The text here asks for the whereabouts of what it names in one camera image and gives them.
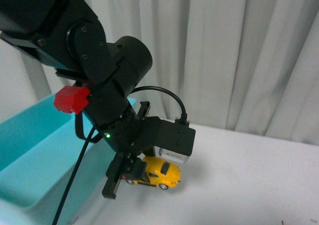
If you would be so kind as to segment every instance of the black cord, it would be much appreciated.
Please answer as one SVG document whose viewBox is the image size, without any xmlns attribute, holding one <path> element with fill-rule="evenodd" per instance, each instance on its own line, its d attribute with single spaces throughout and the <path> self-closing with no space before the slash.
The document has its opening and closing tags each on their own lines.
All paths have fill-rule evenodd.
<svg viewBox="0 0 319 225">
<path fill-rule="evenodd" d="M 68 193 L 69 193 L 69 191 L 70 191 L 71 185 L 72 185 L 73 180 L 74 180 L 74 178 L 75 178 L 75 175 L 76 175 L 76 173 L 77 173 L 77 171 L 78 171 L 78 169 L 79 169 L 80 163 L 81 163 L 82 158 L 83 158 L 84 153 L 85 153 L 85 150 L 87 149 L 87 147 L 88 147 L 88 145 L 89 145 L 89 142 L 90 142 L 90 140 L 91 140 L 91 138 L 92 138 L 92 136 L 93 136 L 94 131 L 95 131 L 95 128 L 93 127 L 93 128 L 91 129 L 91 131 L 90 131 L 88 137 L 86 138 L 86 140 L 85 140 L 85 142 L 84 142 L 84 145 L 83 145 L 83 148 L 82 148 L 82 150 L 81 150 L 81 152 L 80 152 L 79 158 L 78 158 L 78 160 L 76 161 L 76 164 L 75 164 L 74 169 L 73 169 L 73 171 L 72 171 L 71 177 L 70 177 L 70 179 L 69 179 L 69 181 L 68 181 L 68 184 L 66 185 L 66 188 L 65 188 L 65 190 L 64 190 L 64 193 L 63 193 L 63 195 L 62 195 L 62 198 L 61 198 L 59 207 L 58 207 L 58 209 L 57 209 L 57 211 L 56 211 L 56 213 L 55 213 L 55 217 L 54 217 L 54 219 L 53 219 L 52 225 L 57 225 L 57 223 L 58 223 L 59 217 L 60 217 L 60 215 L 61 215 L 61 212 L 62 212 L 64 203 L 65 203 L 65 200 L 66 200 L 66 197 L 68 196 Z"/>
<path fill-rule="evenodd" d="M 138 91 L 142 91 L 142 90 L 157 90 L 160 92 L 163 92 L 165 94 L 170 95 L 171 97 L 173 97 L 179 104 L 180 108 L 181 108 L 181 120 L 182 121 L 186 121 L 187 120 L 187 113 L 186 113 L 186 109 L 185 106 L 182 102 L 182 100 L 173 92 L 169 91 L 168 89 L 164 89 L 162 87 L 157 87 L 157 86 L 142 86 L 142 87 L 138 87 L 133 89 L 133 91 L 131 92 L 131 94 L 138 92 Z"/>
</svg>

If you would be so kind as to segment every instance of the white table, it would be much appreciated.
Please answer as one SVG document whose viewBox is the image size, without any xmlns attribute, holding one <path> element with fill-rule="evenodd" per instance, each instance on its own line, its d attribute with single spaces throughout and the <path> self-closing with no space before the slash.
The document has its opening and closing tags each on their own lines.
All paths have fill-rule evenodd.
<svg viewBox="0 0 319 225">
<path fill-rule="evenodd" d="M 319 224 L 319 146 L 191 125 L 193 154 L 181 183 L 163 191 L 101 181 L 75 225 Z"/>
</svg>

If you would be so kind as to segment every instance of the yellow toy car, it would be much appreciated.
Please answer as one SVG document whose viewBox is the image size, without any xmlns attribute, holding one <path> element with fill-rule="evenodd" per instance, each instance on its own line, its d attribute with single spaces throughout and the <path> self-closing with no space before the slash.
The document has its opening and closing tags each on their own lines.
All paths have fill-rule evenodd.
<svg viewBox="0 0 319 225">
<path fill-rule="evenodd" d="M 148 181 L 126 179 L 127 183 L 159 186 L 161 189 L 167 190 L 168 188 L 175 187 L 180 182 L 180 169 L 174 163 L 158 157 L 148 156 L 142 160 L 147 163 L 146 174 Z"/>
</svg>

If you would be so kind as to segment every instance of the black robotic arm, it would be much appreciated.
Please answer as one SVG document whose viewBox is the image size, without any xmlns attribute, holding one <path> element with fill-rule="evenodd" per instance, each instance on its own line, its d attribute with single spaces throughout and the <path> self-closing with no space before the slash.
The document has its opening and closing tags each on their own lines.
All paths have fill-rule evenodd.
<svg viewBox="0 0 319 225">
<path fill-rule="evenodd" d="M 54 67 L 57 76 L 76 81 L 57 93 L 55 105 L 64 112 L 83 111 L 117 152 L 107 170 L 103 196 L 116 197 L 122 176 L 143 178 L 146 165 L 137 156 L 141 152 L 154 156 L 154 146 L 163 156 L 187 161 L 195 130 L 189 128 L 186 111 L 172 123 L 147 117 L 149 102 L 142 102 L 137 114 L 128 102 L 127 96 L 138 90 L 134 88 L 152 66 L 149 50 L 130 36 L 107 43 L 84 0 L 0 0 L 0 30 L 1 39 Z M 66 94 L 74 89 L 75 94 L 82 93 L 82 98 L 75 96 L 78 105 L 83 104 L 77 111 L 66 105 Z"/>
</svg>

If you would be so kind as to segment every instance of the light blue bin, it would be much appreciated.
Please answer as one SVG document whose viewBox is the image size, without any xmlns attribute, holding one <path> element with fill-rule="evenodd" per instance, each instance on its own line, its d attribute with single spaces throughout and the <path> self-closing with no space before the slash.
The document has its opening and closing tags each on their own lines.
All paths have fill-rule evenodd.
<svg viewBox="0 0 319 225">
<path fill-rule="evenodd" d="M 0 123 L 0 224 L 50 225 L 82 149 L 74 115 L 56 111 L 54 96 Z M 135 107 L 135 100 L 130 99 Z M 87 135 L 92 125 L 84 116 Z M 59 225 L 78 211 L 115 152 L 90 144 L 65 202 Z"/>
</svg>

